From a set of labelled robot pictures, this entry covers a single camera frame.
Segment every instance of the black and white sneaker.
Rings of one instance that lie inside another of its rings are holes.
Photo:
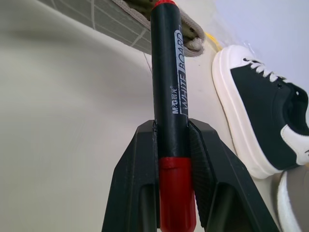
[[[252,176],[264,179],[309,162],[304,90],[238,45],[215,56],[212,76],[237,155]]]

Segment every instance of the white floor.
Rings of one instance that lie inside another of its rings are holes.
[[[205,46],[186,60],[190,117],[233,150]],[[1,1],[0,73],[0,230],[99,232],[113,169],[154,117],[144,54],[33,0]],[[270,181],[255,180],[274,215]]]

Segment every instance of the shoelace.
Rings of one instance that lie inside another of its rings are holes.
[[[251,69],[256,69],[257,73],[263,73],[263,77],[269,76],[270,82],[276,81],[278,78],[282,79],[284,82],[288,82],[287,79],[281,75],[278,75],[272,71],[266,69],[264,63],[258,59],[248,59],[245,58],[244,61],[249,61],[251,64]]]

